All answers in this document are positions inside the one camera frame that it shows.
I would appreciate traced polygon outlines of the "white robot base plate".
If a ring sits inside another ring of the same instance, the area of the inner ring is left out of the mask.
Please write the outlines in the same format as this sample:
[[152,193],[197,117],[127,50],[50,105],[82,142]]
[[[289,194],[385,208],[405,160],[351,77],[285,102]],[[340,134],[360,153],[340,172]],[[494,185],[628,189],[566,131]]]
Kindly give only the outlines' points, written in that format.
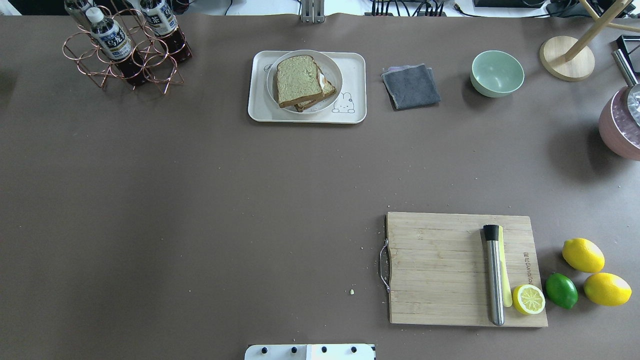
[[374,344],[254,344],[247,347],[245,360],[375,360]]

